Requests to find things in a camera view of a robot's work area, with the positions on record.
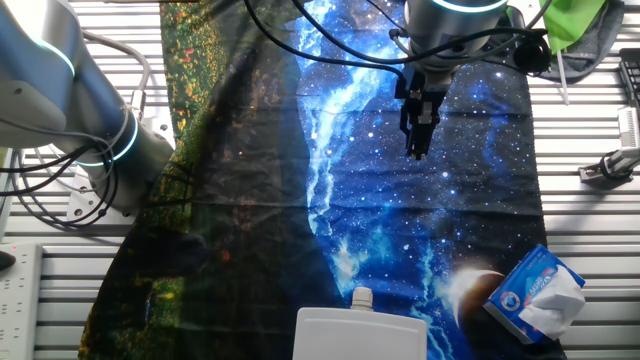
white cable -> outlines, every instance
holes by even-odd
[[[562,51],[556,53],[558,55],[558,69],[560,69],[560,82],[562,83],[562,97],[564,104],[569,105],[569,89],[567,89],[567,78],[564,75],[564,62],[562,61]]]

black cable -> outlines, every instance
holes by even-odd
[[[256,24],[256,26],[258,27],[258,29],[260,29],[260,31],[264,34],[264,36],[266,36],[269,40],[271,40],[274,44],[278,45],[280,48],[282,48],[283,50],[286,50],[296,56],[300,56],[301,58],[305,58],[308,60],[313,60],[313,61],[317,61],[317,62],[322,62],[322,63],[327,63],[327,64],[335,64],[335,65],[344,65],[344,66],[356,66],[356,67],[362,67],[362,68],[367,68],[367,69],[376,69],[376,70],[384,70],[384,71],[389,71],[394,73],[396,76],[398,76],[399,79],[404,80],[404,76],[402,75],[402,72],[394,67],[391,66],[384,66],[384,65],[378,65],[378,64],[368,64],[368,63],[362,63],[362,62],[356,62],[356,61],[347,61],[347,60],[339,60],[339,59],[331,59],[331,58],[324,58],[324,57],[319,57],[319,56],[315,56],[315,55],[311,55],[311,54],[307,54],[304,53],[302,51],[298,51],[292,47],[290,47],[289,45],[283,43],[282,41],[278,40],[275,36],[273,36],[262,24],[262,22],[260,21],[260,19],[258,19],[258,16],[256,15],[255,11],[253,10],[253,7],[251,6],[251,4],[249,3],[249,0],[244,0],[244,4],[247,8],[247,12],[249,13],[249,16],[251,16],[251,18],[253,19],[253,22]]]
[[[50,178],[48,178],[47,180],[43,181],[42,183],[35,185],[33,187],[27,187],[25,189],[20,189],[18,190],[17,187],[14,187],[14,189],[12,191],[3,191],[0,192],[0,196],[17,196],[17,195],[25,195],[25,194],[29,194],[33,191],[36,190],[40,190],[43,187],[51,184],[52,182],[54,182],[60,175],[62,175],[62,173],[64,173],[65,170],[67,170],[67,168],[69,166],[71,166],[73,164],[74,161],[76,161],[76,159],[78,159],[80,156],[82,156],[82,154],[76,154],[73,157],[71,157],[67,163],[65,163],[62,167],[60,167],[60,169],[58,171],[56,171],[53,176],[51,176]]]
[[[83,146],[81,148],[78,148],[70,153],[68,153],[67,155],[58,158],[57,160],[54,160],[52,162],[48,162],[46,164],[41,164],[41,165],[37,165],[37,166],[32,166],[32,167],[28,167],[28,168],[0,168],[0,173],[9,173],[9,174],[14,174],[14,173],[23,173],[23,172],[31,172],[31,171],[38,171],[38,170],[44,170],[46,168],[50,168],[52,166],[58,165],[66,160],[71,159],[72,157],[74,157],[77,154],[83,155],[84,153],[86,153],[87,151],[93,149],[93,146],[91,145],[86,145]]]
[[[371,4],[371,6],[373,6],[376,9],[378,9],[380,14],[382,14],[384,17],[386,17],[387,20],[389,20],[398,29],[400,29],[402,31],[405,31],[405,32],[407,31],[407,29],[405,29],[403,26],[400,26],[400,24],[398,24],[395,20],[393,20],[393,18],[391,16],[389,16],[389,14],[387,14],[378,4],[374,3],[373,0],[364,0],[364,1],[368,2],[369,4]]]
[[[101,155],[101,156],[102,156],[103,163],[104,163],[104,166],[105,166],[105,171],[107,171],[107,170],[109,169],[109,163],[108,163],[108,160],[107,160],[107,158],[106,158],[104,155]],[[18,167],[22,167],[22,166],[23,166],[23,164],[22,164],[22,159],[21,159],[21,157],[19,156],[19,157],[18,157]],[[22,181],[24,182],[24,185],[25,185],[26,187],[28,187],[28,186],[29,186],[29,182],[28,182],[27,177],[25,176],[25,174],[24,174],[24,173],[22,173],[22,174],[21,174],[21,177],[22,177]],[[110,188],[110,185],[111,185],[110,177],[107,177],[107,179],[106,179],[106,184],[105,184],[105,189],[104,189],[104,193],[103,193],[103,196],[100,198],[100,201],[98,202],[98,205],[96,205],[96,206],[93,208],[93,210],[92,210],[92,211],[90,211],[90,212],[89,212],[88,214],[86,214],[85,216],[83,216],[83,217],[81,217],[81,218],[78,218],[78,219],[75,219],[75,220],[72,220],[72,221],[63,221],[63,220],[60,220],[60,219],[56,218],[55,216],[53,216],[51,213],[49,213],[49,212],[47,211],[47,209],[42,205],[42,203],[40,203],[40,201],[38,201],[38,199],[35,197],[35,195],[33,195],[33,193],[30,193],[30,194],[29,194],[29,196],[31,197],[31,199],[33,200],[33,202],[34,202],[34,203],[35,203],[35,204],[36,204],[36,205],[37,205],[37,206],[38,206],[38,207],[39,207],[39,208],[40,208],[40,209],[41,209],[41,210],[42,210],[42,211],[43,211],[47,216],[49,216],[49,217],[51,217],[51,218],[53,219],[53,220],[46,220],[46,219],[45,219],[46,221],[45,221],[45,220],[43,220],[44,222],[52,221],[52,222],[56,222],[56,223],[58,223],[59,225],[62,225],[62,226],[72,226],[73,224],[76,224],[76,223],[79,223],[79,222],[81,222],[81,221],[84,221],[84,220],[88,219],[89,217],[91,217],[91,215],[93,215],[96,211],[98,211],[98,210],[100,209],[100,206],[102,206],[102,204],[104,203],[104,199],[105,199],[105,198],[107,197],[107,195],[109,194],[109,188]]]
[[[103,164],[105,166],[105,171],[107,171],[109,169],[109,160],[102,154],[102,159],[103,159]],[[19,166],[22,166],[22,161],[20,160],[19,157],[18,158],[18,164]],[[42,203],[40,203],[40,201],[38,201],[38,199],[36,198],[36,196],[33,193],[30,193],[29,196],[31,197],[31,199],[33,200],[33,202],[40,208],[40,210],[42,210],[42,212],[51,218],[47,219],[44,216],[41,216],[39,214],[37,214],[35,211],[33,211],[31,209],[31,207],[26,203],[26,201],[24,201],[24,198],[22,197],[22,195],[18,195],[18,200],[20,200],[20,203],[24,206],[24,208],[29,212],[29,214],[31,214],[32,216],[36,217],[37,219],[39,219],[40,221],[56,228],[59,230],[65,230],[66,228],[72,227],[72,228],[81,228],[81,227],[86,227],[86,226],[90,226],[93,225],[94,223],[96,223],[98,220],[100,220],[102,217],[104,217],[106,215],[107,210],[111,207],[111,205],[113,204],[113,201],[115,200],[115,196],[117,194],[118,191],[118,174],[117,174],[117,169],[115,168],[115,164],[113,164],[114,168],[113,168],[113,174],[114,174],[114,187],[113,187],[113,192],[111,194],[111,197],[109,198],[109,200],[106,203],[106,206],[104,209],[100,210],[100,207],[102,206],[102,204],[104,203],[104,199],[107,198],[108,196],[108,191],[110,188],[110,177],[107,177],[106,179],[106,186],[105,186],[105,191],[103,193],[103,196],[101,197],[99,203],[93,208],[92,211],[90,211],[89,213],[87,213],[85,216],[80,217],[76,220],[72,220],[72,221],[63,221],[61,219],[59,219],[58,217],[56,217],[55,215],[51,214],[49,211],[47,211],[47,209],[44,207],[44,205],[42,205]],[[29,186],[28,185],[28,180],[26,179],[24,174],[21,174],[23,182],[25,183],[25,186]],[[16,182],[16,176],[14,175],[12,177],[12,181],[14,184],[14,187],[17,188],[17,182]],[[92,221],[85,223],[85,224],[78,224],[81,221],[84,221],[86,219],[88,219],[90,216],[92,216],[94,213],[96,213],[96,211],[98,211],[98,216],[93,219]]]
[[[538,21],[540,21],[542,16],[544,16],[547,10],[549,10],[549,7],[551,6],[552,1],[553,0],[547,0],[547,2],[545,2],[544,5],[542,5],[542,7],[540,8],[540,11],[538,11],[536,16],[534,16],[533,19],[531,19],[531,21],[527,24],[528,29],[533,28],[538,23]]]
[[[412,56],[408,56],[406,58],[400,58],[400,59],[381,59],[381,58],[377,58],[374,56],[369,56],[367,54],[363,54],[359,51],[356,51],[352,48],[350,48],[349,46],[345,45],[344,43],[342,43],[340,40],[336,39],[335,37],[333,37],[333,35],[331,35],[324,27],[322,27],[322,25],[320,23],[318,23],[313,16],[311,16],[311,14],[309,14],[309,12],[304,8],[304,6],[298,1],[298,0],[291,0],[293,2],[293,4],[296,6],[296,8],[298,8],[298,10],[300,11],[300,13],[307,19],[309,20],[309,22],[313,25],[313,27],[315,27],[318,31],[320,31],[320,33],[322,35],[324,35],[324,37],[327,38],[327,40],[331,41],[334,45],[336,45],[337,47],[339,47],[340,49],[348,52],[349,54],[365,60],[365,61],[370,61],[372,63],[377,63],[377,64],[385,64],[385,65],[399,65],[399,64],[406,64],[406,63],[411,63],[414,61],[418,61],[418,60],[422,60],[425,58],[428,58],[429,56],[433,56],[436,55],[442,51],[451,49],[453,47],[456,47],[458,45],[464,45],[465,43],[475,40],[475,39],[479,39],[479,38],[483,38],[485,36],[490,36],[490,35],[497,35],[497,34],[518,34],[518,35],[523,35],[525,37],[541,37],[542,33],[540,32],[536,32],[530,29],[518,29],[518,28],[511,28],[511,27],[499,27],[499,28],[493,28],[493,29],[488,29],[488,30],[483,30],[483,31],[479,31],[475,34],[471,34],[462,38],[459,38],[457,40],[453,40],[450,41],[446,44],[437,46],[433,49],[427,50],[425,52],[416,54],[416,55],[412,55]]]

metal bracket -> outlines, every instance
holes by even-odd
[[[73,179],[73,186],[78,189],[92,188],[89,180],[79,175],[76,175]],[[82,193],[72,191],[67,207],[67,218],[69,221],[76,220],[93,210],[99,202],[100,197],[93,191]],[[133,224],[136,215],[135,213],[123,213],[114,208],[110,208],[107,210],[107,214],[96,222],[96,225],[130,225]]]

tissue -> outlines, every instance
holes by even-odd
[[[558,265],[547,284],[518,315],[551,340],[564,334],[585,304],[582,288],[569,271]]]
[[[557,339],[584,306],[584,279],[544,246],[531,250],[484,308],[523,344]]]

blue led ring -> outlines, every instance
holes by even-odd
[[[432,0],[434,3],[447,8],[449,10],[453,10],[453,11],[457,11],[457,12],[465,12],[465,13],[481,13],[481,12],[485,12],[485,11],[491,11],[494,9],[499,8],[500,6],[504,5],[507,3],[507,1],[509,0],[500,0],[495,4],[491,4],[491,5],[485,5],[485,6],[463,6],[463,5],[456,5],[456,4],[452,4],[450,2],[447,2],[445,0]]]
[[[135,119],[135,117],[133,119],[133,122],[135,123],[135,127],[133,128],[133,136],[131,137],[131,140],[129,141],[129,144],[127,144],[127,146],[124,149],[122,149],[122,151],[120,151],[118,153],[118,155],[114,156],[113,159],[109,160],[109,161],[116,161],[116,160],[120,159],[133,146],[133,143],[136,141],[136,136],[138,136],[138,121]],[[81,166],[102,166],[102,165],[104,165],[104,163],[85,164],[85,163],[81,163],[80,161],[76,161],[76,164],[81,165]]]

